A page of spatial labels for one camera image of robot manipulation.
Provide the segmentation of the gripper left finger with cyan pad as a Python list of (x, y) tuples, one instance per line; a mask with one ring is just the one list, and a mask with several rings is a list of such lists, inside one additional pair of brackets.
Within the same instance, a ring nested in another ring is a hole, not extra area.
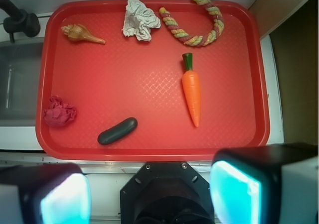
[(88, 224), (89, 181), (76, 164), (0, 169), (2, 224)]

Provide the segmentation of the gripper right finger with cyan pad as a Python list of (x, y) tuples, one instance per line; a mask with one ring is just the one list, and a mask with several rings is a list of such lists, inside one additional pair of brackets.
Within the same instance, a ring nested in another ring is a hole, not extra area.
[(316, 224), (319, 148), (306, 143), (224, 148), (212, 161), (210, 196), (223, 224)]

